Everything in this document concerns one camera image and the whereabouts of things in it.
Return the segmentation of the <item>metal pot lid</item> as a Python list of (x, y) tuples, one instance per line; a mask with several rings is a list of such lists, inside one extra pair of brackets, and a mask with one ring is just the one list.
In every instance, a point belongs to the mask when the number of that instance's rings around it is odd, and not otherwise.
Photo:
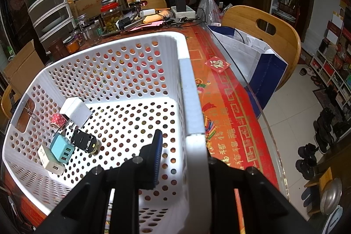
[(329, 181), (323, 189), (320, 210), (324, 215), (330, 215), (338, 206), (342, 196), (342, 181), (335, 178)]

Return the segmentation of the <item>white perforated plastic basket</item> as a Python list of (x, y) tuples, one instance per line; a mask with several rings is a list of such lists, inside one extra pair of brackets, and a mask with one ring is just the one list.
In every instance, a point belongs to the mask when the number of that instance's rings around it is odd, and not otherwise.
[[(50, 125), (69, 97), (92, 111), (79, 128), (100, 141), (96, 154), (75, 149), (59, 176), (38, 156), (57, 129)], [(2, 149), (3, 162), (23, 194), (49, 214), (87, 174), (121, 166), (163, 134), (153, 190), (139, 191), (143, 233), (208, 233), (210, 176), (205, 128), (186, 38), (151, 33), (111, 41), (66, 57), (34, 78), (16, 109)]]

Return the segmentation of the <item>red fu paper square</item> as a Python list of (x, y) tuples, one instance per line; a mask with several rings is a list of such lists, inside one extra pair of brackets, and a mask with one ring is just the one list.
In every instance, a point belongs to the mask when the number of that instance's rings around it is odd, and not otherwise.
[(205, 65), (211, 68), (213, 71), (217, 72), (218, 74), (221, 74), (230, 67), (230, 64), (227, 61), (217, 56), (213, 56), (212, 58), (208, 59), (205, 62)]

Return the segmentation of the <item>white shelf with items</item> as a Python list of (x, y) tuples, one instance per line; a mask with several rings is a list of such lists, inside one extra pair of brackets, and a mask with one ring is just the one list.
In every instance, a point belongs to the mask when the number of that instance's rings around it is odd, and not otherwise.
[(310, 66), (325, 86), (333, 88), (336, 103), (350, 119), (350, 30), (339, 13), (334, 12), (328, 21)]

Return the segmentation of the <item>light blue USB charger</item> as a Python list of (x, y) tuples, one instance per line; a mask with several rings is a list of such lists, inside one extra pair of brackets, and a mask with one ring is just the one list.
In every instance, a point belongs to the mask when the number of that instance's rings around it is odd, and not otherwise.
[(66, 164), (71, 159), (75, 146), (65, 136), (55, 133), (50, 149), (57, 161)]

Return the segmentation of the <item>left wooden chair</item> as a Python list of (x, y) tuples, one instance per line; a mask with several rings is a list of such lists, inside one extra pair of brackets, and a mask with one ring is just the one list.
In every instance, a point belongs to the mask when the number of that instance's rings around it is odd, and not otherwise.
[(8, 119), (12, 118), (20, 98), (21, 96), (16, 93), (10, 85), (5, 89), (1, 99), (1, 108)]

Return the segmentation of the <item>cardboard box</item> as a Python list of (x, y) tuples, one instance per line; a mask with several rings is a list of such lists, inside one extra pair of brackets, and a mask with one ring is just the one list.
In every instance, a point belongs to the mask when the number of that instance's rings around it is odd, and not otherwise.
[(31, 40), (5, 67), (5, 79), (16, 93), (23, 95), (35, 76), (44, 67), (34, 48), (34, 42)]

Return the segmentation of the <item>small white USB charger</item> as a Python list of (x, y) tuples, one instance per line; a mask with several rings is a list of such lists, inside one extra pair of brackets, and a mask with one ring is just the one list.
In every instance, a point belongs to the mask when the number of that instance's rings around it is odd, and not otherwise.
[(42, 166), (49, 172), (61, 176), (65, 172), (64, 165), (57, 161), (49, 148), (40, 145), (38, 149), (38, 156)]

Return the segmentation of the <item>black shoes on floor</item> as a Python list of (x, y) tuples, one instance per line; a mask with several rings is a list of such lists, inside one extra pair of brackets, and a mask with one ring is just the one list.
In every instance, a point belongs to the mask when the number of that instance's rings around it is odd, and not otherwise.
[(317, 165), (317, 158), (315, 156), (317, 151), (317, 146), (311, 143), (300, 146), (297, 150), (300, 159), (296, 161), (295, 166), (305, 180), (311, 180), (315, 176), (313, 168)]

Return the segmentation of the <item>red polka dot charger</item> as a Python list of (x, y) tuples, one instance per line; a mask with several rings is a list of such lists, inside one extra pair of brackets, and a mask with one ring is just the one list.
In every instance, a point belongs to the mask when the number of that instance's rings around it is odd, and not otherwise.
[(61, 113), (54, 113), (50, 119), (50, 125), (52, 128), (60, 129), (66, 125), (68, 118)]

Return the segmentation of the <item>black and yellow charger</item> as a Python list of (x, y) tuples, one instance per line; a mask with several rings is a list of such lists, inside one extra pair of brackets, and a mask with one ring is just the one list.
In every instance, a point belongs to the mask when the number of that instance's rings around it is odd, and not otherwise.
[(71, 143), (87, 154), (95, 154), (100, 150), (100, 141), (92, 134), (75, 129), (71, 136)]

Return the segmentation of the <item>white and blue paper bag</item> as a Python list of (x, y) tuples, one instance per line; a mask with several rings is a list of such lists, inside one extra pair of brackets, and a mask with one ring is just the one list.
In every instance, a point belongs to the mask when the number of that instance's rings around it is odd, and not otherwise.
[(269, 44), (244, 31), (226, 26), (208, 28), (241, 72), (253, 111), (260, 117), (282, 82), (287, 62)]

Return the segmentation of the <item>large white charger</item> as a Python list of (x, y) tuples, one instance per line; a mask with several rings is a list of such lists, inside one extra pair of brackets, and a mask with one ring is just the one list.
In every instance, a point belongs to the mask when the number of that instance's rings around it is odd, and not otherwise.
[(59, 113), (81, 128), (90, 118), (92, 111), (79, 97), (69, 97), (63, 103)]

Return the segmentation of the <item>white plastic drawer unit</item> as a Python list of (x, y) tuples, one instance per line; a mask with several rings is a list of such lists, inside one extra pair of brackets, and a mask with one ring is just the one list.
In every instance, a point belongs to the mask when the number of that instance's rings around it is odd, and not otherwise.
[(24, 0), (33, 28), (45, 50), (65, 40), (77, 27), (68, 0)]

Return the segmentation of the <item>white power strip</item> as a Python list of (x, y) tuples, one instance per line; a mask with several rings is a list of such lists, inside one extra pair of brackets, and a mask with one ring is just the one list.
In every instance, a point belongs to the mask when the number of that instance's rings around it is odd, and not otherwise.
[(196, 12), (186, 5), (186, 10), (183, 12), (177, 11), (176, 6), (171, 7), (171, 11), (174, 14), (175, 18), (184, 18), (186, 17), (188, 20), (193, 20), (196, 18)]

